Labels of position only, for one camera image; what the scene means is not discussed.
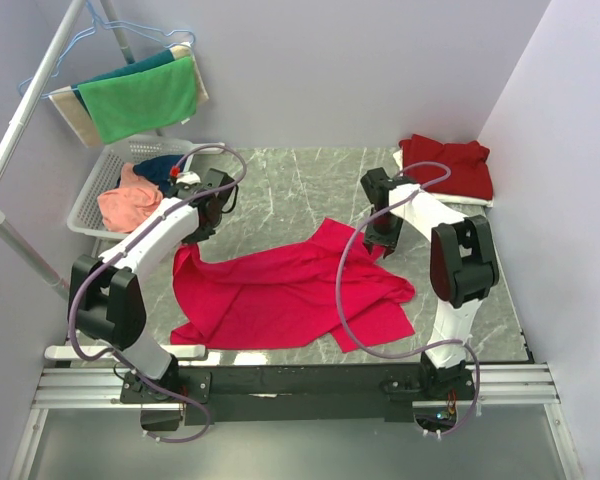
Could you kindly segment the pink red t-shirt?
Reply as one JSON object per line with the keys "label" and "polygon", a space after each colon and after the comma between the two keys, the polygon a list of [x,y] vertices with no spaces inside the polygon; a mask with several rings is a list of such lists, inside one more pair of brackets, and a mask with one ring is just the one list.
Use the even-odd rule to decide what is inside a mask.
{"label": "pink red t-shirt", "polygon": [[409,337],[403,311],[414,286],[376,261],[350,226],[325,219],[307,240],[208,263],[196,245],[174,257],[172,286],[185,315],[175,345],[301,348],[331,335],[344,353]]}

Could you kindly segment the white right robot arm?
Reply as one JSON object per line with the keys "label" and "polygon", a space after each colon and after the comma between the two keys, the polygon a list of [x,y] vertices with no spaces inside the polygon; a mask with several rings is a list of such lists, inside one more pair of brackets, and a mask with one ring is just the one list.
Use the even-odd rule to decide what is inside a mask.
{"label": "white right robot arm", "polygon": [[382,168],[360,180],[372,206],[382,214],[364,229],[363,245],[392,254],[405,222],[430,243],[429,276],[438,297],[429,342],[420,356],[418,389],[440,399],[454,388],[470,386],[466,350],[473,320],[483,300],[499,282],[491,228],[483,215],[466,216],[425,192],[412,180],[392,178]]}

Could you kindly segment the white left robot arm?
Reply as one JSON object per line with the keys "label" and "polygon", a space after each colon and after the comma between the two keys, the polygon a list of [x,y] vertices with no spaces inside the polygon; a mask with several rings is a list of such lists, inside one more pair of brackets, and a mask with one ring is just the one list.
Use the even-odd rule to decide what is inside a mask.
{"label": "white left robot arm", "polygon": [[176,245],[200,243],[215,233],[237,184],[213,168],[200,182],[180,180],[116,247],[74,262],[68,324],[80,358],[95,361],[112,353],[145,379],[144,389],[156,401],[181,392],[178,360],[146,328],[142,286]]}

